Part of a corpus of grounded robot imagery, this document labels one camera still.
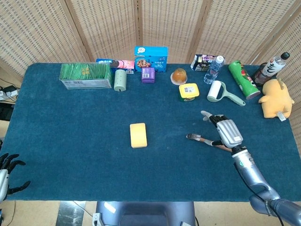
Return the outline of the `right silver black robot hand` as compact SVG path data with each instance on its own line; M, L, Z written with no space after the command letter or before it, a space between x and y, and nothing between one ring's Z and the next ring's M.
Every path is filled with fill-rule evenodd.
M210 143L211 146L224 145L231 149L242 144L243 137L233 120L223 114L212 115L207 111L201 111L201 114L204 121L210 121L215 126L220 136L220 140Z

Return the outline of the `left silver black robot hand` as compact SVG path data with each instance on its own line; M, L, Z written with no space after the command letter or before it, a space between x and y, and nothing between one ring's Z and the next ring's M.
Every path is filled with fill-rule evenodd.
M0 202L6 200L8 195L26 189L31 183L31 181L26 181L22 186L15 187L15 188L9 187L9 177L12 170L17 165L21 165L21 166L26 165L26 163L21 160L13 161L13 159L17 157L19 157L19 154L9 155L9 153L5 153L0 157Z

